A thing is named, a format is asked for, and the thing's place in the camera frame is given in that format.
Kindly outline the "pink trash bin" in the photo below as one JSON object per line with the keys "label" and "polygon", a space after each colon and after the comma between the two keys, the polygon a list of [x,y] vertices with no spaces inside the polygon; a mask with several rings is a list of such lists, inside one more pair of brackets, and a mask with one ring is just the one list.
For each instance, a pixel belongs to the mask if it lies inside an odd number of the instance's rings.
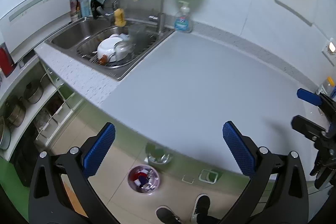
{"label": "pink trash bin", "polygon": [[159,173],[149,165],[136,165],[127,174],[127,183],[140,194],[152,194],[161,184]]}

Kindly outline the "orange floor mat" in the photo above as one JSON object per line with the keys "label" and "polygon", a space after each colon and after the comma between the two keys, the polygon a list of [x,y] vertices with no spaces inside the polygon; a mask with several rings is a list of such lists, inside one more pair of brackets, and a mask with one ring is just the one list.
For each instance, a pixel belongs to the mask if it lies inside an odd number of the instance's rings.
{"label": "orange floor mat", "polygon": [[82,205],[79,202],[79,199],[77,198],[74,189],[72,188],[72,185],[70,183],[70,180],[66,174],[61,175],[61,179],[64,185],[64,188],[66,190],[67,196],[70,199],[70,203],[76,211],[76,213],[79,213],[80,215],[87,217],[87,214],[85,213]]}

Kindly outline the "white open shelf unit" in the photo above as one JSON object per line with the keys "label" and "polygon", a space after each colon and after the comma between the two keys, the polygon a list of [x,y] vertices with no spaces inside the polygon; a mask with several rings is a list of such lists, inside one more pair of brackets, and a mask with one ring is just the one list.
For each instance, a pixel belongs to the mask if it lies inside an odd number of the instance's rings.
{"label": "white open shelf unit", "polygon": [[[34,81],[40,83],[42,95],[37,102],[31,103],[24,98],[24,91]],[[25,116],[18,127],[6,121],[11,132],[9,147],[1,150],[1,157],[6,161],[12,160],[19,142],[28,135],[27,130],[30,126],[37,129],[34,143],[41,148],[49,147],[84,102],[78,93],[46,67],[36,55],[22,67],[16,67],[9,77],[2,78],[1,111],[10,106],[15,99],[16,104],[25,109]]]}

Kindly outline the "steel pot on shelf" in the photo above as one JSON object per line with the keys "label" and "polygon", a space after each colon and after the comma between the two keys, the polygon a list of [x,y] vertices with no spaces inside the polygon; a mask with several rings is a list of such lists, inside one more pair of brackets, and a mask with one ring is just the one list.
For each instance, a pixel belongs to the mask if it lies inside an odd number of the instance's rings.
{"label": "steel pot on shelf", "polygon": [[41,99],[43,92],[41,81],[33,80],[26,85],[23,98],[30,104],[35,104]]}

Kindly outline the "left black shoe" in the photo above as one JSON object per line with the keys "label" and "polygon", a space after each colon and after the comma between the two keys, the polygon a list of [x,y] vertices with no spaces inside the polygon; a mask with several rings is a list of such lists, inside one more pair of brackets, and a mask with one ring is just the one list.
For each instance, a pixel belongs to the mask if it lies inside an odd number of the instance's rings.
{"label": "left black shoe", "polygon": [[164,224],[182,224],[181,219],[167,206],[158,207],[155,215]]}

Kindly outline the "clear soap pump bottle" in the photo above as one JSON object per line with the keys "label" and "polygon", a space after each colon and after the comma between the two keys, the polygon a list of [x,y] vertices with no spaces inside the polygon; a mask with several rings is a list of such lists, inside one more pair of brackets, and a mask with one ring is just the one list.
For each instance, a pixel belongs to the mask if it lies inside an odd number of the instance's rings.
{"label": "clear soap pump bottle", "polygon": [[181,4],[179,12],[175,16],[174,29],[176,31],[190,33],[193,30],[189,2],[178,1]]}

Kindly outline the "white bowls in sink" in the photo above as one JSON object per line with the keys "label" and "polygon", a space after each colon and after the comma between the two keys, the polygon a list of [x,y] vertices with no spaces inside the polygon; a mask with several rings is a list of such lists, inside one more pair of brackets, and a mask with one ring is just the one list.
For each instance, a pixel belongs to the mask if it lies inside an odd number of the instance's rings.
{"label": "white bowls in sink", "polygon": [[112,34],[97,47],[97,58],[103,64],[121,61],[133,53],[134,45],[126,34]]}

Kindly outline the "stainless steel sink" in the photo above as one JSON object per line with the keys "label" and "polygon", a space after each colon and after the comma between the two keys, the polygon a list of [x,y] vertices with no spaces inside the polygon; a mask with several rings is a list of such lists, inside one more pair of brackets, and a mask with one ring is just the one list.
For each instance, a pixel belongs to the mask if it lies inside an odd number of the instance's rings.
{"label": "stainless steel sink", "polygon": [[57,31],[46,43],[116,81],[122,80],[173,30],[129,20],[123,27],[104,19],[81,18]]}

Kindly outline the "yellow sponge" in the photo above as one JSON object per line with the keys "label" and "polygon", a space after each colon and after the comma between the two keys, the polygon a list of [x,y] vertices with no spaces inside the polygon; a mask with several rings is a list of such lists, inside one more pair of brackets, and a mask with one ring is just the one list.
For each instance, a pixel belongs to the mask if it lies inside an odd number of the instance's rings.
{"label": "yellow sponge", "polygon": [[126,25],[125,13],[121,8],[114,11],[114,25],[118,27],[124,27]]}

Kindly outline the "white countertop dishwasher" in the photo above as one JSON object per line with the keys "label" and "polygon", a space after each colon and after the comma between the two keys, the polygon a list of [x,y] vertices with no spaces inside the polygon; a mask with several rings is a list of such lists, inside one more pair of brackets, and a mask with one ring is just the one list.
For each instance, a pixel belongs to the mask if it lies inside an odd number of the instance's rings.
{"label": "white countertop dishwasher", "polygon": [[1,43],[18,62],[71,22],[70,0],[1,0]]}

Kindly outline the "white wall outlet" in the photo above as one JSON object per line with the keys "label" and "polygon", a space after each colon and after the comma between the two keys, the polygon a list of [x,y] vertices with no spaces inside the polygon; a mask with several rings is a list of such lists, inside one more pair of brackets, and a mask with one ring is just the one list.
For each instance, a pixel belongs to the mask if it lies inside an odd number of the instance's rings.
{"label": "white wall outlet", "polygon": [[322,54],[327,58],[333,67],[336,65],[336,44],[335,39],[330,38],[322,49]]}

